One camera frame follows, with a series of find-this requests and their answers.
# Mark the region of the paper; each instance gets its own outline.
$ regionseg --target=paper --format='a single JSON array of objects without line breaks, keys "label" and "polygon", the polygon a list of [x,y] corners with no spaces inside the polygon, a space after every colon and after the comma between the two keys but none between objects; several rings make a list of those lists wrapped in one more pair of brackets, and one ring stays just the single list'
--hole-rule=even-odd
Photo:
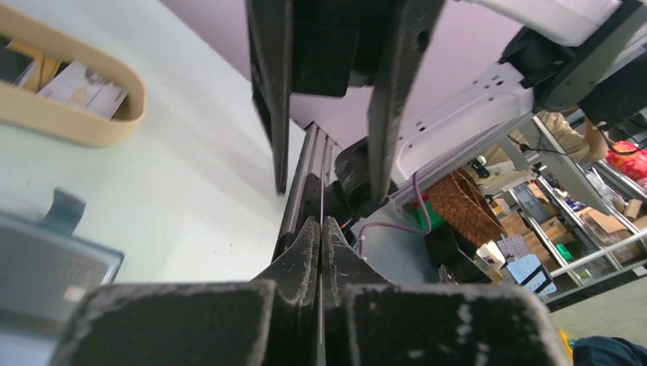
[{"label": "paper", "polygon": [[634,225],[640,230],[647,228],[647,216],[643,216],[633,222]]},{"label": "paper", "polygon": [[112,118],[126,94],[122,87],[76,61],[38,92],[105,118]]}]

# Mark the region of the gray device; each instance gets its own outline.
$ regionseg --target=gray device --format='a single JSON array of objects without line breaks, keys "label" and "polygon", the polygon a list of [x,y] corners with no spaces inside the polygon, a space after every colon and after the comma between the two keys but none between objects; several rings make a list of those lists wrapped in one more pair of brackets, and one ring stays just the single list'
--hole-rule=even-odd
[{"label": "gray device", "polygon": [[83,296],[124,253],[72,236],[85,204],[56,190],[42,223],[0,213],[0,364],[45,364]]}]

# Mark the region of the cable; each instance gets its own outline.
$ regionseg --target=cable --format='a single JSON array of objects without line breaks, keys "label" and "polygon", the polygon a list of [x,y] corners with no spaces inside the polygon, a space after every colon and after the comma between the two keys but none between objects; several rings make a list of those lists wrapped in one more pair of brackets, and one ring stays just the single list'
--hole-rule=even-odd
[{"label": "cable", "polygon": [[418,173],[415,172],[411,179],[413,181],[416,200],[420,205],[420,207],[422,208],[423,214],[425,216],[425,221],[427,222],[427,229],[417,230],[417,229],[414,229],[413,227],[398,225],[396,223],[381,223],[381,222],[367,223],[366,225],[362,226],[362,228],[359,230],[359,255],[364,256],[364,241],[366,240],[366,237],[364,235],[365,231],[374,226],[388,227],[391,229],[406,231],[407,233],[419,234],[419,235],[427,235],[428,233],[431,233],[431,217],[429,216],[429,211],[427,211],[427,206],[425,206],[423,195],[420,193],[420,186],[418,185],[417,175]]},{"label": "cable", "polygon": [[642,144],[638,145],[638,147],[636,147],[636,149],[633,150],[633,151],[618,151],[618,150],[616,150],[615,147],[613,147],[614,142],[611,141],[611,139],[607,135],[605,135],[604,132],[600,131],[600,133],[602,134],[602,137],[604,138],[604,142],[607,143],[607,147],[609,147],[609,150],[613,151],[614,153],[616,153],[617,155],[620,155],[620,156],[631,156],[631,155],[637,153],[638,151],[644,149],[645,146],[647,146],[647,140],[645,140],[645,141],[642,142]]},{"label": "cable", "polygon": [[537,144],[535,145],[535,147],[530,147],[525,143],[520,143],[517,139],[515,139],[514,137],[512,137],[510,135],[508,135],[507,138],[510,139],[510,141],[512,141],[513,143],[517,144],[519,146],[519,148],[521,149],[521,151],[523,151],[524,148],[525,148],[525,149],[528,149],[530,151],[536,151],[538,153],[553,153],[553,154],[562,155],[562,156],[569,156],[569,154],[564,154],[563,152],[559,152],[559,151],[556,151],[556,150],[539,149],[539,146],[542,144],[543,135],[542,135],[542,133],[539,130],[539,127],[537,125],[535,125],[535,128],[537,129],[537,132],[539,133],[539,141],[537,141]]}]

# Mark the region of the red bag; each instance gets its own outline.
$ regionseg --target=red bag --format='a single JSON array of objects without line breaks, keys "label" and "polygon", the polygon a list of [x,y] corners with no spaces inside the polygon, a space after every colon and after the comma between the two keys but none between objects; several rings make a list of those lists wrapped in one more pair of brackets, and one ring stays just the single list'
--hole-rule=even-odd
[{"label": "red bag", "polygon": [[[618,141],[613,145],[613,148],[621,153],[628,153],[637,149],[635,144],[626,141]],[[647,151],[644,149],[640,149],[629,156],[609,151],[607,162],[633,181],[647,178]]]}]

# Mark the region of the floor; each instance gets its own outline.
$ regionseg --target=floor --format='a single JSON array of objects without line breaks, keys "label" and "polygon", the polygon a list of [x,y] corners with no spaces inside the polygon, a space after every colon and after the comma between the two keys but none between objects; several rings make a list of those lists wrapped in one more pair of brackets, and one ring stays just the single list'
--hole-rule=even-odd
[{"label": "floor", "polygon": [[552,318],[574,339],[611,336],[647,346],[647,278],[576,303]]}]

